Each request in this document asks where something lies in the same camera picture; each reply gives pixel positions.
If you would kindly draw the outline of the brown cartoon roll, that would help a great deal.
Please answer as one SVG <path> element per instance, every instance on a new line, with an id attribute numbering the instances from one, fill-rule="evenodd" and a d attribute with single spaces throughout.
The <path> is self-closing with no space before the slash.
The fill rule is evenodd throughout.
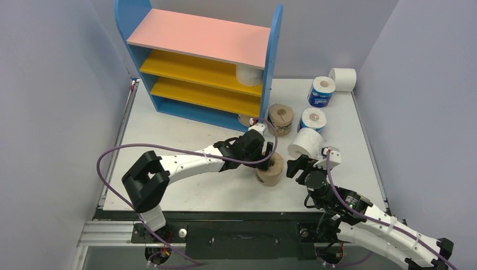
<path id="1" fill-rule="evenodd" d="M 295 116 L 291 107 L 275 103 L 269 107 L 267 116 L 267 120 L 274 126 L 278 137 L 283 137 L 290 133 Z"/>
<path id="2" fill-rule="evenodd" d="M 280 181 L 284 169 L 283 157 L 275 152 L 271 157 L 271 163 L 268 170 L 261 170 L 256 168 L 255 176 L 257 181 L 266 187 L 274 187 Z"/>

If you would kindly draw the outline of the plain white toilet roll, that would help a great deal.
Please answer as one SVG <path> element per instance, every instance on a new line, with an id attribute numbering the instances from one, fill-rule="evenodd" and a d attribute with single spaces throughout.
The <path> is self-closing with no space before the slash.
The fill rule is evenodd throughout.
<path id="1" fill-rule="evenodd" d="M 264 70 L 245 65 L 236 65 L 236 79 L 243 86 L 255 87 L 263 83 Z"/>

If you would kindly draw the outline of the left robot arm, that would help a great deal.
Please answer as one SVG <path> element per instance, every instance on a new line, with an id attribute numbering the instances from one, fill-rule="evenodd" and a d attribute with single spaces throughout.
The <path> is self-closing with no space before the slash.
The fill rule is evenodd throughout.
<path id="1" fill-rule="evenodd" d="M 240 165 L 268 169 L 273 149 L 272 142 L 265 141 L 260 132 L 252 129 L 187 154 L 159 156 L 151 150 L 137 159 L 121 181 L 133 210 L 146 226 L 146 235 L 160 242 L 168 234 L 160 202 L 170 184 L 199 174 L 236 169 Z"/>

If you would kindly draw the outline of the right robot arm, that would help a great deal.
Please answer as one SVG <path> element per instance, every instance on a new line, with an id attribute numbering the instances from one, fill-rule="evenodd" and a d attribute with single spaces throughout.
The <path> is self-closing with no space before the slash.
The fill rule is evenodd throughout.
<path id="1" fill-rule="evenodd" d="M 287 161 L 286 175 L 307 189 L 306 208 L 323 212 L 316 238 L 329 244 L 349 242 L 385 257 L 402 269 L 455 269 L 449 261 L 454 244 L 432 238 L 382 211 L 363 195 L 334 185 L 331 171 L 341 155 L 325 149 L 321 159 L 302 154 Z"/>

